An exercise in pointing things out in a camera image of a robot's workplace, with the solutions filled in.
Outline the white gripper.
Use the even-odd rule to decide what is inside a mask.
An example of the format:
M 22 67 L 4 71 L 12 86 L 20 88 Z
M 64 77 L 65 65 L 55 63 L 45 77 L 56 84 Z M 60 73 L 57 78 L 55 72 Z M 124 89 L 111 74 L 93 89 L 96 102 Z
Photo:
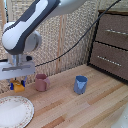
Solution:
M 26 76 L 21 80 L 21 84 L 25 87 L 27 75 L 35 73 L 35 64 L 31 56 L 23 55 L 21 61 L 12 65 L 9 60 L 0 60 L 0 80 L 11 79 L 14 77 Z M 14 90 L 14 81 L 10 81 L 10 90 Z

